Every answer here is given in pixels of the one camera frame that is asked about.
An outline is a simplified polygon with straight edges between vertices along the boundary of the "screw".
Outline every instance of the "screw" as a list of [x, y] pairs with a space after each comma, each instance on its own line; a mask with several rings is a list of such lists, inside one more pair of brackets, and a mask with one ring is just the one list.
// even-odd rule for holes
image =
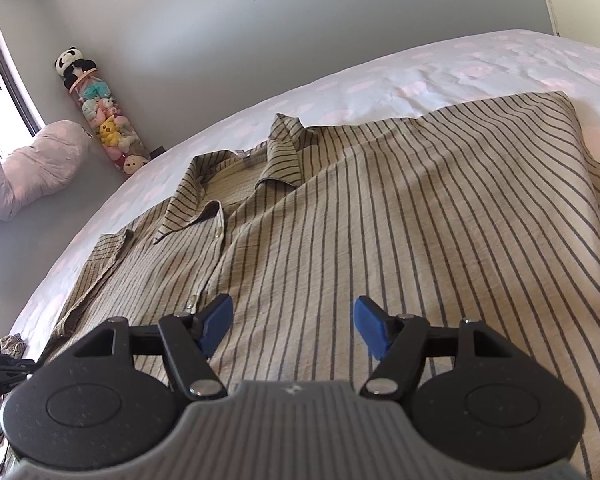
[[222, 384], [213, 379], [200, 379], [191, 383], [189, 391], [197, 397], [212, 397], [222, 391]]
[[391, 395], [398, 391], [398, 383], [392, 379], [378, 377], [365, 384], [365, 388], [374, 395]]

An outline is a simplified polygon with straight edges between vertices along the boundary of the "folded blanket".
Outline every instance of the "folded blanket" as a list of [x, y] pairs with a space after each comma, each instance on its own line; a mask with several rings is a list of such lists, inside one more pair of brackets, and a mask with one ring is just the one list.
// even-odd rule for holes
[[84, 162], [90, 137], [71, 121], [42, 128], [29, 146], [0, 161], [0, 220], [65, 187]]

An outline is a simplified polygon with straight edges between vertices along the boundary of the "mattress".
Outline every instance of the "mattress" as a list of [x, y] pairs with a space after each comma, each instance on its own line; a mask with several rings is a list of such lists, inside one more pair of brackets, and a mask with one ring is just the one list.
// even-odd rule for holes
[[573, 102], [587, 147], [600, 161], [600, 49], [528, 30], [420, 46], [322, 78], [241, 111], [191, 137], [125, 182], [76, 235], [30, 298], [12, 333], [37, 358], [102, 233], [170, 197], [193, 156], [246, 150], [267, 139], [274, 115], [305, 125], [418, 117], [448, 105], [520, 92], [561, 90]]

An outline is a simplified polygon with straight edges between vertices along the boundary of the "gray wall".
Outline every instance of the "gray wall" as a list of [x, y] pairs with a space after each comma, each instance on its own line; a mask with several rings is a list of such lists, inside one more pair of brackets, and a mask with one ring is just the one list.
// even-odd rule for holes
[[[0, 30], [45, 122], [80, 121], [53, 69], [68, 37], [41, 0], [0, 0]], [[102, 150], [92, 152], [66, 189], [0, 222], [0, 338], [75, 234], [122, 182]]]
[[504, 28], [552, 32], [544, 0], [44, 1], [149, 148], [411, 46]]

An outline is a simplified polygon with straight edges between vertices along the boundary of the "beige shirt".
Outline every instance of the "beige shirt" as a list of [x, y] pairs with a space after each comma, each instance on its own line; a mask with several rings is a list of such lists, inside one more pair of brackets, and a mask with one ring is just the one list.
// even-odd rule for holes
[[[362, 294], [433, 325], [483, 319], [579, 395], [574, 463], [600, 478], [600, 165], [561, 92], [361, 126], [278, 115], [259, 147], [197, 156], [171, 199], [99, 240], [45, 355], [108, 317], [153, 324], [221, 292], [235, 320], [211, 365], [230, 387], [359, 387]], [[136, 365], [166, 380], [160, 358]]]

